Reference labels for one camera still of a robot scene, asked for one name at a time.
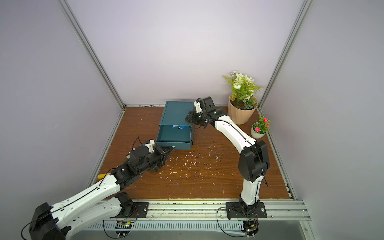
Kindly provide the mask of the teal top drawer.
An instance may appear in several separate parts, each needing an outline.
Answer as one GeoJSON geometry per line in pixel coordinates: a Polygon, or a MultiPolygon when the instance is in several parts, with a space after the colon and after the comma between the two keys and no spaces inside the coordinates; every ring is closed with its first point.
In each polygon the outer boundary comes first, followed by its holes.
{"type": "Polygon", "coordinates": [[[185,129],[173,129],[171,126],[160,125],[157,145],[173,146],[175,150],[190,150],[193,146],[194,133],[192,127],[186,126],[185,129]]]}

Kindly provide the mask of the teal three-drawer cabinet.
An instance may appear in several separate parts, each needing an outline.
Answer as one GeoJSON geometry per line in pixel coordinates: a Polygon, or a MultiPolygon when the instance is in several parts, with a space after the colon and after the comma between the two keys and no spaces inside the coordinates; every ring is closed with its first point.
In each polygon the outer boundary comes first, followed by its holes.
{"type": "Polygon", "coordinates": [[[189,112],[194,109],[193,102],[167,101],[162,114],[160,125],[191,126],[186,120],[189,112]]]}

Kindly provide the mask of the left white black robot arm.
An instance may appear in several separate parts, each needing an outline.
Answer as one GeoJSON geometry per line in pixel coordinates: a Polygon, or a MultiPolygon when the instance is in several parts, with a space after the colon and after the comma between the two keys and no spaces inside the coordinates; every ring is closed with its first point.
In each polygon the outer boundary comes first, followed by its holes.
{"type": "Polygon", "coordinates": [[[137,218],[138,209],[124,191],[146,171],[165,165],[173,147],[147,142],[128,154],[98,182],[61,202],[35,209],[27,228],[33,240],[68,240],[81,230],[107,218],[137,218]]]}

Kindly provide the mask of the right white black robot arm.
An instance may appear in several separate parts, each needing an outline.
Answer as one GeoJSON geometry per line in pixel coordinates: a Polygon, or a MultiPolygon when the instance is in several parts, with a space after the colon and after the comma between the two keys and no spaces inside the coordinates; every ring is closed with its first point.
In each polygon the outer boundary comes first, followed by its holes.
{"type": "Polygon", "coordinates": [[[239,128],[222,109],[217,109],[212,98],[198,98],[195,109],[186,117],[188,123],[199,126],[213,126],[221,132],[239,152],[238,169],[242,175],[243,189],[238,209],[243,215],[250,215],[260,201],[259,192],[267,170],[270,168],[268,147],[264,141],[257,141],[239,128]]]}

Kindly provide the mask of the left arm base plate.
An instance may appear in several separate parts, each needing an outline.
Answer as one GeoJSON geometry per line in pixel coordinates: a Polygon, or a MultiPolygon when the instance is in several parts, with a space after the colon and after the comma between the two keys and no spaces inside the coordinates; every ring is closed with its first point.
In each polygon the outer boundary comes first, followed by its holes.
{"type": "Polygon", "coordinates": [[[125,207],[122,207],[120,212],[115,218],[139,218],[144,219],[147,217],[149,210],[149,202],[132,202],[125,207]]]}

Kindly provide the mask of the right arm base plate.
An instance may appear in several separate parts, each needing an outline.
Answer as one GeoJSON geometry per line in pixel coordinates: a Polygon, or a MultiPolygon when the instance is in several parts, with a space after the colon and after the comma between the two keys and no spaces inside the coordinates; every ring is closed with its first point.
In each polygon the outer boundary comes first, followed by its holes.
{"type": "Polygon", "coordinates": [[[227,218],[238,219],[238,218],[261,218],[266,219],[268,217],[265,204],[257,201],[251,206],[247,206],[240,202],[226,202],[227,218]]]}

